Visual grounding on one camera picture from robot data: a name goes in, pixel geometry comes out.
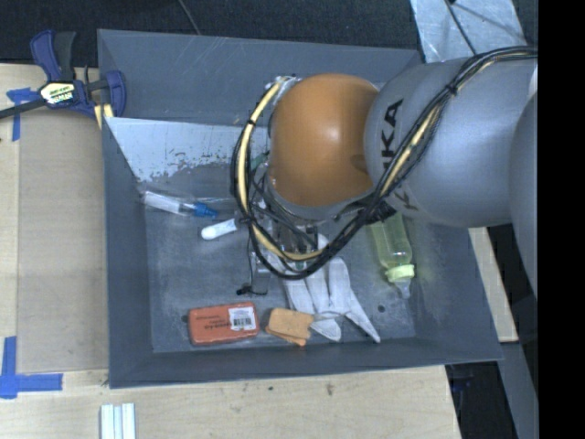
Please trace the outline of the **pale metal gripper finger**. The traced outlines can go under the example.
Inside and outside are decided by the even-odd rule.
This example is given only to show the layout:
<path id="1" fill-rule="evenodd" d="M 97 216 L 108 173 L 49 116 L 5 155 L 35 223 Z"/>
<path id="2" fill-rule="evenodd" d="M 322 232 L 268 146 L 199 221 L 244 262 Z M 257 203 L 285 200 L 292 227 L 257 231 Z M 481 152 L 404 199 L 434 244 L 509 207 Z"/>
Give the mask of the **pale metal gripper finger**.
<path id="1" fill-rule="evenodd" d="M 252 292 L 254 294 L 267 294 L 270 286 L 271 272 L 255 257 L 252 265 Z"/>

